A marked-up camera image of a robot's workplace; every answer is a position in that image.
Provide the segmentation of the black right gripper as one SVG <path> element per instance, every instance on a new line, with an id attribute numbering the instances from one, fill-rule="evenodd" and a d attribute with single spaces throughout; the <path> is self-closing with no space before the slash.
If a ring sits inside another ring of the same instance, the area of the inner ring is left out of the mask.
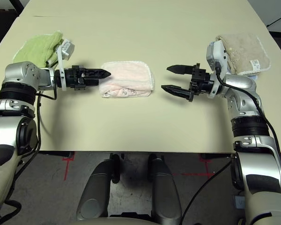
<path id="1" fill-rule="evenodd" d="M 167 67 L 167 70 L 179 75 L 192 75 L 189 90 L 175 85 L 161 86 L 167 93 L 180 98 L 185 98 L 189 102 L 193 101 L 193 96 L 195 95 L 198 96 L 202 93 L 209 94 L 214 85 L 214 81 L 211 80 L 211 75 L 207 73 L 205 69 L 201 69 L 199 63 L 193 66 L 172 65 Z"/>

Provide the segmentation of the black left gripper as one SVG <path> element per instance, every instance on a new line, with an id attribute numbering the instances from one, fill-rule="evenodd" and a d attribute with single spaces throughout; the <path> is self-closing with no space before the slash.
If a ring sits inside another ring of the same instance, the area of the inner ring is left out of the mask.
<path id="1" fill-rule="evenodd" d="M 80 66 L 72 66 L 64 69 L 66 80 L 66 88 L 75 90 L 83 90 L 87 86 L 97 86 L 99 80 L 105 79 L 111 75 L 110 72 L 104 69 L 90 69 Z"/>

